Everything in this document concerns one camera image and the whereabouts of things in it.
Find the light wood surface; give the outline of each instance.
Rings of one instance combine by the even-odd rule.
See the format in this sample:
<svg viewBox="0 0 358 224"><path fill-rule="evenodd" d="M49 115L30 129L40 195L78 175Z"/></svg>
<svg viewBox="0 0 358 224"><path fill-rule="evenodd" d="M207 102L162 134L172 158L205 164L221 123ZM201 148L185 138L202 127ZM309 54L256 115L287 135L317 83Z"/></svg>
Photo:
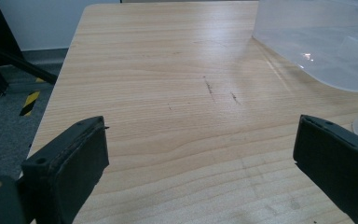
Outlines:
<svg viewBox="0 0 358 224"><path fill-rule="evenodd" d="M292 153L300 114L350 129L358 93L252 39L256 10L86 8L32 149L104 116L110 166L76 223L351 223Z"/></svg>

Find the transparent plastic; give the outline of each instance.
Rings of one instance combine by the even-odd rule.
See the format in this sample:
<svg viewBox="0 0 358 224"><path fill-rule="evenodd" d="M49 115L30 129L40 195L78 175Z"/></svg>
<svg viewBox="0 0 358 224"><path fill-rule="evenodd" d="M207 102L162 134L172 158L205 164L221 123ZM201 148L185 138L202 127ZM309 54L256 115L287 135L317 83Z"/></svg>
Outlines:
<svg viewBox="0 0 358 224"><path fill-rule="evenodd" d="M259 0L254 38L322 83L358 91L358 0Z"/></svg>

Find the gray carpet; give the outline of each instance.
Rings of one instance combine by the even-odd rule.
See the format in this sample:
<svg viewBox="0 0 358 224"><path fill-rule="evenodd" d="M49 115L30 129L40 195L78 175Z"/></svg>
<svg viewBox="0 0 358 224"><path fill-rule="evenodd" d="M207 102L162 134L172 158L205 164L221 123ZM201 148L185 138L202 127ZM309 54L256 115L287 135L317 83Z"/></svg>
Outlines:
<svg viewBox="0 0 358 224"><path fill-rule="evenodd" d="M24 52L27 61L37 64L55 75L60 73L65 54L66 49ZM17 179L21 173L21 162L27 158L45 112L52 86L45 85L42 88L31 116L20 116L25 100L30 93L27 85L34 85L35 77L13 66L1 67L0 71L12 87L7 94L0 97L0 175L9 175Z"/></svg>

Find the yellow and black striped tape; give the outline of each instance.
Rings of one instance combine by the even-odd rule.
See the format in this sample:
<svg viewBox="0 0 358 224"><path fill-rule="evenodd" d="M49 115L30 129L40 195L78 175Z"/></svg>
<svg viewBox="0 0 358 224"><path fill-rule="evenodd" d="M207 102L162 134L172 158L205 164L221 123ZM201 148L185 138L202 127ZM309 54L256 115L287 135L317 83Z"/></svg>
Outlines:
<svg viewBox="0 0 358 224"><path fill-rule="evenodd" d="M36 82L43 82L42 79L38 78ZM20 116L30 116L31 111L34 108L34 103L36 102L37 97L39 96L40 91L33 91L31 92L27 99L25 100L25 104L22 107L20 112Z"/></svg>

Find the wooden table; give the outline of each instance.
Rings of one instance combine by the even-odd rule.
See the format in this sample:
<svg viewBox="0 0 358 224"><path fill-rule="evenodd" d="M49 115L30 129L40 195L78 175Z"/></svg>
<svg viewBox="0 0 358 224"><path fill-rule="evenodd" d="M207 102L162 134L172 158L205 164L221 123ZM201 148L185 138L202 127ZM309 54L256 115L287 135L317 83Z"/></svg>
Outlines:
<svg viewBox="0 0 358 224"><path fill-rule="evenodd" d="M110 166L76 223L351 223L292 153L300 114L350 129L358 93L252 39L256 10L86 8L32 149L104 116Z"/></svg>

